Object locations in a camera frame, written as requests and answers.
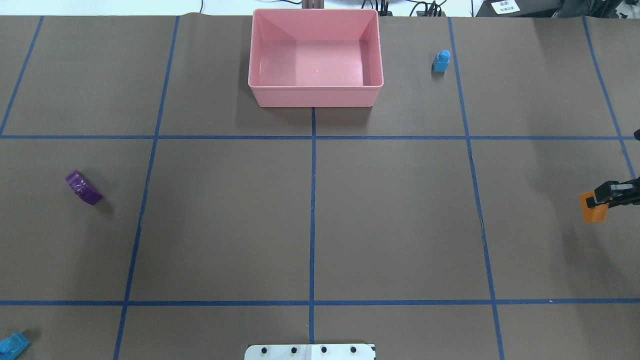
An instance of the blue toy block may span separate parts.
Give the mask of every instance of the blue toy block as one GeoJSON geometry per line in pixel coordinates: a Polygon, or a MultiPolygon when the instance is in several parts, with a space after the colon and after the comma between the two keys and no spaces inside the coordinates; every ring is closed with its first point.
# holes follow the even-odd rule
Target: blue toy block
{"type": "Polygon", "coordinates": [[[0,341],[0,360],[14,360],[29,345],[29,340],[19,332],[0,341]]]}
{"type": "Polygon", "coordinates": [[[433,64],[431,65],[431,71],[445,72],[445,70],[447,70],[447,66],[449,66],[450,57],[451,57],[451,53],[449,52],[449,50],[440,51],[436,56],[436,58],[433,60],[433,64]]]}

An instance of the purple lego brick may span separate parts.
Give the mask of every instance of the purple lego brick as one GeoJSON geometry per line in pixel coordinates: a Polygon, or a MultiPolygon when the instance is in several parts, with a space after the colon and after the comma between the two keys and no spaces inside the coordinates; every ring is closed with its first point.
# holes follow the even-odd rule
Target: purple lego brick
{"type": "Polygon", "coordinates": [[[96,188],[91,185],[84,175],[78,170],[74,170],[66,177],[67,184],[73,189],[73,191],[87,204],[95,205],[100,201],[102,194],[96,188]]]}

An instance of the plastic bin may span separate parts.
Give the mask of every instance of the plastic bin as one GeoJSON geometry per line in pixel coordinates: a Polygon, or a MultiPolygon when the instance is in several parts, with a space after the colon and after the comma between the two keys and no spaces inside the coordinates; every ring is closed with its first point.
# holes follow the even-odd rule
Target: plastic bin
{"type": "Polygon", "coordinates": [[[249,87],[263,107],[368,107],[383,84],[375,10],[253,12],[249,87]]]}

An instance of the cable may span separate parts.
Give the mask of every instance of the cable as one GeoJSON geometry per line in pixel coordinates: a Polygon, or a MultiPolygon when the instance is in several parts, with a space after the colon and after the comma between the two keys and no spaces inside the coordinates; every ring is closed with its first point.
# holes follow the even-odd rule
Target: cable
{"type": "Polygon", "coordinates": [[[413,12],[418,7],[418,5],[424,4],[423,16],[435,16],[435,17],[442,16],[442,5],[444,5],[444,3],[447,2],[447,0],[444,0],[440,5],[438,5],[435,1],[433,1],[431,4],[425,1],[416,1],[416,0],[407,0],[407,1],[409,1],[410,3],[415,3],[415,5],[413,6],[413,9],[409,13],[409,16],[413,15],[413,12]]]}
{"type": "Polygon", "coordinates": [[[415,5],[413,6],[413,9],[411,9],[411,12],[409,13],[409,17],[411,17],[411,15],[413,15],[413,12],[415,11],[415,8],[418,7],[418,5],[420,4],[424,4],[424,12],[427,12],[427,6],[429,6],[429,4],[425,3],[424,1],[412,1],[412,3],[415,3],[415,5]]]}
{"type": "Polygon", "coordinates": [[[604,2],[604,4],[602,5],[602,13],[600,13],[600,16],[598,16],[598,17],[603,17],[604,16],[604,11],[607,10],[607,5],[608,4],[609,3],[607,1],[604,2]]]}

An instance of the blue tape line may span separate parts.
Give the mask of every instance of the blue tape line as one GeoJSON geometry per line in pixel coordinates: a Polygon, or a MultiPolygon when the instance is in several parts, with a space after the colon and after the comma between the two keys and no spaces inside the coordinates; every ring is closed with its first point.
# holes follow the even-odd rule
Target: blue tape line
{"type": "MultiPolygon", "coordinates": [[[[153,140],[154,135],[0,135],[20,140],[153,140]]],[[[311,140],[311,136],[278,135],[158,135],[159,140],[311,140]]],[[[635,140],[633,136],[471,135],[471,140],[635,140]]],[[[466,140],[466,136],[317,136],[316,140],[466,140]]]]}
{"type": "MultiPolygon", "coordinates": [[[[129,301],[129,295],[131,294],[131,284],[133,282],[133,274],[136,268],[136,257],[138,256],[138,246],[140,245],[140,234],[142,233],[142,219],[145,215],[145,208],[147,206],[147,195],[149,191],[149,181],[151,180],[151,171],[154,167],[154,160],[156,157],[156,148],[158,143],[158,134],[160,133],[160,125],[162,123],[162,115],[164,111],[164,100],[166,97],[166,89],[169,86],[169,75],[171,74],[171,64],[173,61],[173,50],[175,49],[175,39],[178,35],[178,25],[180,24],[180,17],[175,17],[175,24],[173,25],[173,37],[171,40],[171,48],[169,50],[169,59],[166,64],[166,72],[164,74],[164,85],[162,89],[162,96],[160,98],[160,105],[158,107],[158,117],[156,121],[156,131],[154,135],[154,143],[151,146],[151,155],[149,156],[149,166],[147,168],[147,178],[145,180],[145,189],[142,193],[142,202],[140,204],[140,214],[138,215],[138,226],[136,228],[136,238],[133,242],[133,250],[131,253],[131,263],[129,264],[129,274],[127,275],[127,287],[124,293],[125,302],[129,301]]],[[[127,304],[122,307],[122,315],[120,317],[120,326],[118,327],[118,336],[116,338],[116,345],[113,351],[113,360],[118,360],[120,356],[120,344],[122,343],[122,333],[124,332],[124,325],[127,319],[127,304]]]]}
{"type": "Polygon", "coordinates": [[[316,297],[316,108],[311,108],[311,212],[309,229],[309,343],[315,341],[314,304],[316,297]]]}
{"type": "Polygon", "coordinates": [[[268,135],[160,135],[162,140],[311,140],[311,136],[268,135]]]}
{"type": "Polygon", "coordinates": [[[618,136],[513,136],[470,135],[471,140],[620,140],[618,136]]]}
{"type": "Polygon", "coordinates": [[[596,69],[596,75],[598,76],[598,81],[600,82],[602,93],[604,94],[604,100],[607,102],[607,107],[609,108],[609,114],[611,115],[613,126],[616,128],[616,134],[618,134],[618,139],[620,140],[620,147],[622,147],[622,153],[625,155],[625,161],[627,162],[629,174],[631,175],[632,179],[635,179],[636,172],[634,172],[634,167],[631,164],[631,159],[629,158],[629,154],[627,152],[627,147],[625,146],[625,142],[622,140],[622,133],[620,131],[620,126],[618,125],[618,119],[616,118],[616,114],[613,111],[613,106],[611,106],[609,93],[607,91],[607,87],[604,85],[604,79],[602,79],[602,73],[600,73],[600,66],[598,66],[596,53],[593,50],[593,43],[591,43],[591,35],[589,34],[589,26],[587,25],[587,18],[585,18],[585,16],[582,16],[582,26],[584,26],[584,34],[587,36],[587,43],[589,44],[589,52],[591,53],[591,60],[593,60],[593,66],[596,69]]]}
{"type": "Polygon", "coordinates": [[[16,95],[18,95],[18,89],[20,88],[22,77],[24,76],[24,72],[27,70],[27,64],[29,63],[29,59],[31,59],[31,53],[33,53],[33,48],[36,46],[36,40],[38,40],[38,34],[40,33],[40,28],[42,28],[43,21],[44,21],[44,16],[41,16],[40,20],[38,21],[38,26],[36,27],[36,31],[33,33],[33,38],[31,39],[31,45],[29,45],[29,51],[27,51],[27,56],[24,57],[24,62],[22,62],[22,68],[20,69],[20,73],[18,74],[18,80],[16,80],[15,86],[13,87],[13,92],[11,93],[9,104],[7,105],[6,111],[4,112],[2,124],[0,124],[0,135],[2,135],[2,133],[4,132],[4,127],[6,126],[6,122],[7,120],[9,120],[9,114],[11,113],[13,102],[15,100],[16,95]]]}
{"type": "Polygon", "coordinates": [[[127,319],[127,310],[128,307],[126,304],[122,306],[122,311],[120,312],[120,323],[118,324],[118,336],[116,337],[116,346],[113,350],[114,360],[117,360],[120,357],[120,346],[122,345],[122,334],[124,334],[124,324],[127,319]]]}
{"type": "Polygon", "coordinates": [[[584,299],[472,299],[472,300],[0,300],[0,306],[134,306],[134,307],[225,307],[225,306],[466,306],[466,305],[554,305],[640,304],[640,298],[584,299]]]}
{"type": "Polygon", "coordinates": [[[318,136],[318,140],[464,140],[464,136],[318,136]]]}
{"type": "Polygon", "coordinates": [[[498,305],[552,305],[552,304],[640,304],[639,298],[613,299],[503,299],[496,300],[498,305]]]}
{"type": "Polygon", "coordinates": [[[221,300],[221,301],[129,301],[129,306],[201,306],[201,307],[224,307],[224,306],[308,306],[307,300],[221,300]]]}
{"type": "Polygon", "coordinates": [[[0,306],[123,306],[124,301],[0,300],[0,306]]]}
{"type": "Polygon", "coordinates": [[[491,305],[492,300],[316,300],[316,306],[491,305]]]}
{"type": "Polygon", "coordinates": [[[153,135],[2,135],[2,139],[23,140],[151,140],[153,135]]]}
{"type": "MultiPolygon", "coordinates": [[[[491,300],[495,301],[495,290],[493,287],[493,274],[491,271],[491,260],[489,258],[489,245],[486,241],[486,231],[484,230],[484,216],[482,214],[482,204],[480,202],[480,193],[478,190],[476,165],[474,163],[473,151],[471,147],[471,137],[469,133],[469,124],[467,121],[467,109],[465,107],[465,97],[462,92],[462,80],[460,79],[460,65],[458,64],[458,55],[456,52],[456,39],[453,32],[453,23],[451,18],[447,18],[449,22],[449,36],[451,38],[451,52],[453,54],[453,64],[456,69],[456,81],[458,82],[458,97],[460,98],[460,111],[462,113],[462,123],[465,128],[465,136],[467,140],[467,154],[469,156],[469,166],[471,167],[471,180],[474,185],[474,195],[476,196],[476,209],[478,217],[480,219],[480,227],[482,231],[482,242],[484,247],[484,265],[486,267],[486,277],[489,284],[489,295],[491,300]]],[[[498,307],[495,303],[492,304],[493,310],[493,324],[495,326],[495,337],[498,344],[498,354],[500,360],[504,360],[504,347],[502,346],[502,332],[500,330],[500,319],[498,317],[498,307]]]]}

